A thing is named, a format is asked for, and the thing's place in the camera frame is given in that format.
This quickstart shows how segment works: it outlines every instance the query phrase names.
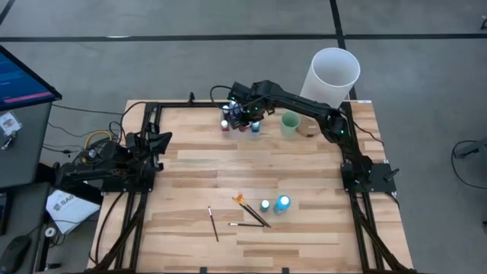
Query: wooden tabletop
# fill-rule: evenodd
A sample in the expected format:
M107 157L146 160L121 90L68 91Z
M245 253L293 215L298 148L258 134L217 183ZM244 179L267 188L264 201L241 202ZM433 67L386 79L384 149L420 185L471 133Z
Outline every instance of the wooden tabletop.
M351 104L356 123L380 138L372 104ZM125 116L127 132L140 130L143 110L140 104ZM307 273L361 271L349 197L339 172L340 150L321 135L283 139L280 119L285 111L266 117L262 132L254 136L224 134L216 108L163 109L161 131L172 132L173 138L161 157L165 169L148 197L137 272L198 272L201 266L209 272L281 272L282 267ZM384 159L379 142L360 131L358 139L363 154ZM288 195L291 207L282 215L260 213L272 228L230 227L228 222L256 224L232 201L238 194L257 211L263 199L273 206L279 195ZM105 197L100 220L116 196ZM397 205L381 193L371 194L371 199L379 235L401 263L412 267ZM103 231L100 258L119 236L125 207L126 195Z

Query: paint bottle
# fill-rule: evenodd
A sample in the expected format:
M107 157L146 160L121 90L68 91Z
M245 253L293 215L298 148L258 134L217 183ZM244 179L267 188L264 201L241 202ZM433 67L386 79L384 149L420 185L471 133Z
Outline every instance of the paint bottle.
M221 112L225 115L225 114L228 114L228 109L229 107L227 105L224 105L222 108L221 108Z
M260 122L251 123L250 129L252 129L252 133L259 133L260 132Z
M268 200L263 200L260 203L260 211L267 212L269 210L270 202Z
M246 126L240 126L238 130L240 130L240 132L246 132L249 128L250 128L250 124Z
M220 125L221 125L221 131L225 131L225 132L230 131L230 126L228 126L227 120L222 120L220 122Z
M289 199L289 197L286 195L280 195L280 197L277 198L277 202L275 202L274 213L280 215L284 213L286 209L289 208L290 205L291 205L291 200Z

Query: white bucket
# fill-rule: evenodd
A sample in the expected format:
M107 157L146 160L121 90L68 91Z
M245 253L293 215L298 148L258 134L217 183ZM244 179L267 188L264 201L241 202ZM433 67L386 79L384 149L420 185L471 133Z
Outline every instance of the white bucket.
M360 75L358 60L346 50L322 49L311 61L301 96L338 108Z

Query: black cable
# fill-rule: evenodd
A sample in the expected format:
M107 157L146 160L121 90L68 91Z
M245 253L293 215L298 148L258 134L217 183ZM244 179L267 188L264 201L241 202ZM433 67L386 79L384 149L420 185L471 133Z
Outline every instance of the black cable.
M396 204L397 204L397 208L398 208L398 209L401 209L401 206L399 205L399 201L396 199L396 197L395 197L395 196L394 196L392 193L384 193L384 194L386 194L386 195L387 195L387 196L389 196L391 199L393 199L393 200L394 200L394 202L396 202Z
M93 257L91 256L91 253L90 253L90 252L88 252L88 259L90 259L90 261L91 261L92 263L96 264L96 263L94 262L94 260L93 260Z
M108 217L110 216L110 213L112 213L113 208L115 207L116 203L119 201L120 198L122 198L122 195L124 193L120 193L116 198L115 201L113 201L112 205L108 209L107 215L105 216L105 219L103 220L103 223L101 224L100 231L98 232L98 239L97 239L97 246L95 247L94 250L94 259L95 263L98 264L98 254L100 251L100 242L101 242L101 235L103 233L103 229L105 228L105 224L107 223Z
M457 176L458 180L460 180L460 182L466 184L467 186L471 186L473 188L477 188L479 190L487 190L487 187L484 187L484 186L476 186L476 185L472 185L471 183L467 183L464 179L462 179L462 177L460 177L460 175L458 174L457 172L457 169L455 168L455 163L454 163L454 154L455 154L455 148L457 148L458 145L461 145L463 143L466 143L466 142L477 142L477 141L473 141L473 140L464 140L464 141L460 141L458 142L454 147L453 149L451 150L451 157L450 157L450 160L451 160L451 168L454 170L454 173L455 173L455 176Z
M133 104L132 106L130 106L123 114L122 116L120 117L120 123L119 123L119 126L120 126L120 130L122 130L122 132L125 132L125 130L123 129L122 125L123 125L123 118L125 117L125 115L135 106L137 106L138 104L147 104L147 103L150 103L150 102L144 102L144 101L139 101L135 104Z
M44 149L47 149L48 151L59 152L59 153L63 153L63 154L66 154L66 155L77 152L77 151L70 151L68 149L58 150L58 149L48 148L48 147L46 147L44 145L43 145L43 148Z
M368 135L370 135L372 137L372 139L374 139L375 141L381 143L382 145L384 145L384 142L382 142L380 139L377 139L374 134L372 134L372 132L369 132L363 128L361 128L360 126L357 125L357 123L355 121L353 121L353 124L355 125L355 127L357 127L357 129L360 129L362 132L365 132L365 133L368 133Z
M83 111L83 112L88 112L88 113L102 113L102 114L111 114L111 115L122 115L121 113L114 113L114 112L110 112L110 111L84 110L84 109L79 109L79 108L76 108L76 107L59 106L59 105L56 105L56 104L53 104L53 106L54 107L60 107L60 108L63 108L63 109L67 109L67 110L77 110L77 111Z
M46 143L43 143L43 145L47 145L49 147L52 147L52 148L65 148L65 147L72 147L72 148L80 148L80 149L84 149L82 146L80 145L50 145L50 144L46 144Z
M66 129L63 129L61 126L54 126L54 125L53 125L51 122L47 122L47 124L48 124L49 126L51 126L52 128L54 128L54 129L61 129L61 130L62 130L63 132L65 132L66 134L71 135L71 136L76 137L76 138L85 137L86 135L90 135L90 134L91 134L91 133L93 133L93 132L97 132L97 131L99 131L99 130L94 130L94 131L86 132L85 134L82 134L82 135L76 135L76 134L74 134L74 133L70 133L70 132L69 132L69 131L67 131Z
M53 220L53 222L57 222L57 221L60 221L60 222L67 222L67 223L70 223L70 224L74 224L74 225L79 225L81 223L84 223L86 221L98 221L98 220L89 220L89 219L86 219L84 221L79 221L79 222L76 222L76 221L66 221L66 220ZM34 232L36 229L42 227L44 224L40 224L40 225L37 225L35 228L32 228L31 231L29 231L28 233L25 234L25 236L28 236L30 235L32 232Z
M127 135L125 134L125 130L123 129L122 125L118 122L112 121L108 124L108 130L110 131L110 133L112 133L113 136L116 136L118 139L120 139L120 137L118 137L118 134L115 134L115 132L113 132L112 123L116 124L120 128L120 132L122 132L123 138L127 139Z

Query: computer monitor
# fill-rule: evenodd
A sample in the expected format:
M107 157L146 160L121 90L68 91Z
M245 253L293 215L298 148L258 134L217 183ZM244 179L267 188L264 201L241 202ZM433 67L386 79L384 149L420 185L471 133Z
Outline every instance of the computer monitor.
M56 89L0 46L0 111L61 98Z

